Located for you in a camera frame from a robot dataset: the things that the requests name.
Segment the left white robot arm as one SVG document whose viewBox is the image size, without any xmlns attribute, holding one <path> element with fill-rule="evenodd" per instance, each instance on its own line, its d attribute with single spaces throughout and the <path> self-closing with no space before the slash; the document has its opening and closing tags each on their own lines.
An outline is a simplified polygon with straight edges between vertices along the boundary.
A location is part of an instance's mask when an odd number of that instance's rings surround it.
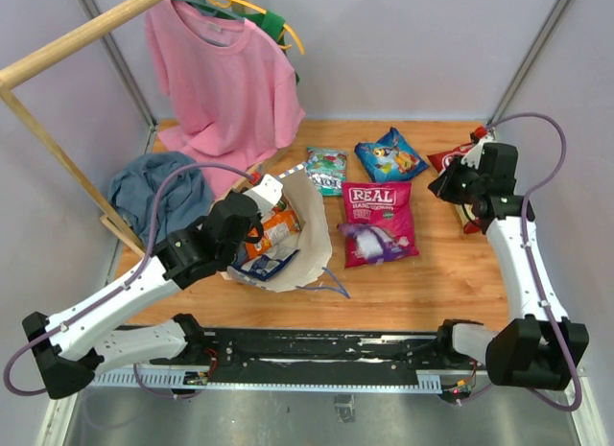
<svg viewBox="0 0 614 446">
<path fill-rule="evenodd" d="M 124 323 L 158 300 L 226 270 L 241 244 L 262 238 L 261 220 L 277 202 L 253 189 L 231 192 L 208 215 L 168 234 L 139 264 L 73 308 L 25 317 L 27 348 L 43 393 L 62 399 L 127 365 L 198 363 L 206 339 L 192 315 L 177 314 L 155 326 L 127 328 Z"/>
</svg>

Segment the blue snack bag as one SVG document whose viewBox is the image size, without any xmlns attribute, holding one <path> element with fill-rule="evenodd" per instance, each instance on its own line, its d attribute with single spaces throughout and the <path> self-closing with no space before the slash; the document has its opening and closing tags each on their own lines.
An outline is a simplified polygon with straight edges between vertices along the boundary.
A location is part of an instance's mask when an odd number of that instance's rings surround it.
<svg viewBox="0 0 614 446">
<path fill-rule="evenodd" d="M 409 181 L 429 165 L 396 128 L 376 142 L 361 142 L 354 148 L 372 182 Z"/>
</svg>

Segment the green white snack pack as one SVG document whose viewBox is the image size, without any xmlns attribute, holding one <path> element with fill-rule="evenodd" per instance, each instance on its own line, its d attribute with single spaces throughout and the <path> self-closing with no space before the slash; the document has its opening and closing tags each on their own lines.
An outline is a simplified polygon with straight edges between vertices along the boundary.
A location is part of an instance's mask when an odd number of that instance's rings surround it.
<svg viewBox="0 0 614 446">
<path fill-rule="evenodd" d="M 347 154 L 343 151 L 308 147 L 306 172 L 324 197 L 340 197 L 346 181 Z"/>
</svg>

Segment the red Chuba chips bag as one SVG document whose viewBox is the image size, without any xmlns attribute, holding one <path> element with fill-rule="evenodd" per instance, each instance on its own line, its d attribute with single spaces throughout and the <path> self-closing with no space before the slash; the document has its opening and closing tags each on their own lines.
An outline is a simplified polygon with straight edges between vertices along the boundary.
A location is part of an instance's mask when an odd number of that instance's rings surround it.
<svg viewBox="0 0 614 446">
<path fill-rule="evenodd" d="M 468 188 L 477 175 L 463 162 L 473 148 L 472 144 L 467 143 L 428 155 L 428 160 L 438 173 L 434 189 L 430 190 L 437 198 L 455 207 L 464 234 L 481 231 L 480 220 L 470 209 L 471 197 L 468 193 Z"/>
</svg>

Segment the pink t-shirt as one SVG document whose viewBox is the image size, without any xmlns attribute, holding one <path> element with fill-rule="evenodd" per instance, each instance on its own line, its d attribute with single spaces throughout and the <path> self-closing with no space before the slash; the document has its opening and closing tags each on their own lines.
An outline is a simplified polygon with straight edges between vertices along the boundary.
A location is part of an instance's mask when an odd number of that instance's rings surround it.
<svg viewBox="0 0 614 446">
<path fill-rule="evenodd" d="M 295 141 L 295 70 L 256 24 L 165 0 L 146 12 L 145 34 L 177 120 L 159 134 L 167 150 L 246 170 Z"/>
</svg>

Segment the pink purple snack pouch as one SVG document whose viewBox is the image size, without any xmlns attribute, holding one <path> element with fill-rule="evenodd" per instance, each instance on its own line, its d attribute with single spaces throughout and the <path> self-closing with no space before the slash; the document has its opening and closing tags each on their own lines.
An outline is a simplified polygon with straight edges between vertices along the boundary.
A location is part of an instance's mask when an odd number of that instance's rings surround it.
<svg viewBox="0 0 614 446">
<path fill-rule="evenodd" d="M 406 236 L 394 238 L 382 227 L 369 223 L 341 223 L 345 238 L 345 266 L 380 265 L 415 256 L 418 250 Z"/>
</svg>

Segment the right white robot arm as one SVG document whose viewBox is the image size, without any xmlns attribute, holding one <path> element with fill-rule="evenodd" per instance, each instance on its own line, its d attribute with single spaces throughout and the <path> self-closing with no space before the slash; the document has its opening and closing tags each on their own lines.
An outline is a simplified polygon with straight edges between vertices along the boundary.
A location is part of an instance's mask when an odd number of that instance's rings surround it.
<svg viewBox="0 0 614 446">
<path fill-rule="evenodd" d="M 469 207 L 495 252 L 508 294 L 509 323 L 499 332 L 474 321 L 447 319 L 435 357 L 455 369 L 468 357 L 497 386 L 564 390 L 589 343 L 585 325 L 569 319 L 549 280 L 529 201 L 515 192 L 518 151 L 491 138 L 456 155 L 429 190 Z"/>
</svg>

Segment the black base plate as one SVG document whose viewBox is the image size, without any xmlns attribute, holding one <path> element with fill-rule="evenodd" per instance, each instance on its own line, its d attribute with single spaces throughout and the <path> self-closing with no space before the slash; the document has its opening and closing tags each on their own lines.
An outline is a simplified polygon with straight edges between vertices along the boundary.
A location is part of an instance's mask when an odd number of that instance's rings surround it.
<svg viewBox="0 0 614 446">
<path fill-rule="evenodd" d="M 409 386 L 420 371 L 483 366 L 443 350 L 434 332 L 206 328 L 196 364 L 216 383 L 281 386 Z"/>
</svg>

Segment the blue white snack pack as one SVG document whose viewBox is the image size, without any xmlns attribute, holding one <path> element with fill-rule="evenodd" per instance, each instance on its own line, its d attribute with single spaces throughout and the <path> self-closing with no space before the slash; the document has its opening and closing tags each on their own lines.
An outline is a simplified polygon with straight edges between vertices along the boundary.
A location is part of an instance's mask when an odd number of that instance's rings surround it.
<svg viewBox="0 0 614 446">
<path fill-rule="evenodd" d="M 251 256 L 248 245 L 239 248 L 237 260 L 232 267 L 238 272 L 260 281 L 269 281 L 297 256 L 299 250 L 288 246 L 276 245 L 261 254 Z"/>
</svg>

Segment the yellow hanger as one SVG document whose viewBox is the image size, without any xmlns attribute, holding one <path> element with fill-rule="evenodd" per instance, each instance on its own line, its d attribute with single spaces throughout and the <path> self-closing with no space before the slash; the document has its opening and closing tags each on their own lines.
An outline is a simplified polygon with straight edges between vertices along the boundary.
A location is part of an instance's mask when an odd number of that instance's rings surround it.
<svg viewBox="0 0 614 446">
<path fill-rule="evenodd" d="M 297 49 L 304 56 L 305 48 L 296 31 L 286 20 L 275 12 L 267 11 L 262 7 L 246 0 L 207 0 L 214 6 L 231 11 L 235 7 L 237 14 L 253 22 L 267 36 L 269 36 L 283 52 Z"/>
</svg>

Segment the pink snack bag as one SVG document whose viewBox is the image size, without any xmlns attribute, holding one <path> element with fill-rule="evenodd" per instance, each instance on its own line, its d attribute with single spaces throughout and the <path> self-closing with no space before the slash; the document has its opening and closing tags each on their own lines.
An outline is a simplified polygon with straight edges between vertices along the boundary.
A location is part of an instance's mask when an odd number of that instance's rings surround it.
<svg viewBox="0 0 614 446">
<path fill-rule="evenodd" d="M 342 184 L 343 223 L 377 225 L 389 231 L 394 238 L 406 236 L 417 248 L 410 206 L 411 193 L 412 185 L 409 182 L 345 182 Z"/>
</svg>

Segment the blue checkered paper bag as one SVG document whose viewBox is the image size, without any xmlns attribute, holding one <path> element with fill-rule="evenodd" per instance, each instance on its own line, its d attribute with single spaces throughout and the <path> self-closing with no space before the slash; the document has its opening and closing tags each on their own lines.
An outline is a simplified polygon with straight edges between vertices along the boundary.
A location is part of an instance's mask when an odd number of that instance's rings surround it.
<svg viewBox="0 0 614 446">
<path fill-rule="evenodd" d="M 306 173 L 304 162 L 278 176 L 266 175 L 262 183 L 284 197 L 298 218 L 300 231 L 281 241 L 296 251 L 289 265 L 271 279 L 262 281 L 235 267 L 229 267 L 224 278 L 261 290 L 285 293 L 294 290 L 316 291 L 316 282 L 328 272 L 332 243 L 325 215 L 323 196 Z"/>
</svg>

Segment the blue crumpled cloth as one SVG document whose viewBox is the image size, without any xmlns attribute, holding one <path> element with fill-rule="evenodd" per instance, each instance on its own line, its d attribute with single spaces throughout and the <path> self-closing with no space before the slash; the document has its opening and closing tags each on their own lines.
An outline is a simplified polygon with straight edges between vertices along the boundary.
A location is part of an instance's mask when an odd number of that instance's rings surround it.
<svg viewBox="0 0 614 446">
<path fill-rule="evenodd" d="M 154 198 L 161 183 L 194 159 L 180 152 L 147 153 L 129 163 L 113 178 L 107 201 L 131 227 L 139 240 L 149 242 Z M 208 214 L 212 191 L 202 171 L 192 169 L 175 176 L 165 187 L 157 206 L 155 240 L 184 229 Z"/>
</svg>

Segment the grey-blue hanger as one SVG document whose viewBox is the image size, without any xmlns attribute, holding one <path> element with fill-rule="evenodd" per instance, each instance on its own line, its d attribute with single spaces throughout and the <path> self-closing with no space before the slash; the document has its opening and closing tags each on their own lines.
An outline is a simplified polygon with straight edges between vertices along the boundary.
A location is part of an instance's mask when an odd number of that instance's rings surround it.
<svg viewBox="0 0 614 446">
<path fill-rule="evenodd" d="M 219 6 L 214 6 L 212 3 L 209 3 L 207 0 L 172 0 L 176 2 L 184 2 L 189 4 L 191 7 L 196 9 L 201 15 L 211 16 L 211 17 L 222 17 L 224 19 L 233 19 L 238 20 L 240 22 L 244 21 L 244 17 L 233 12 L 228 9 L 220 8 Z"/>
</svg>

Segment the green garment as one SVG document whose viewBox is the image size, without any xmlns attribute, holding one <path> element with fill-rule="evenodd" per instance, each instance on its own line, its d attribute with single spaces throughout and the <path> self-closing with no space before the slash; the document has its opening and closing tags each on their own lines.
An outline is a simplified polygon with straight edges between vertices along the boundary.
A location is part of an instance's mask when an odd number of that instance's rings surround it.
<svg viewBox="0 0 614 446">
<path fill-rule="evenodd" d="M 250 21 L 262 30 L 284 55 L 296 46 L 301 54 L 304 47 L 286 20 L 271 11 L 264 10 L 246 0 L 172 0 L 183 2 L 197 10 L 201 15 L 225 20 Z"/>
</svg>

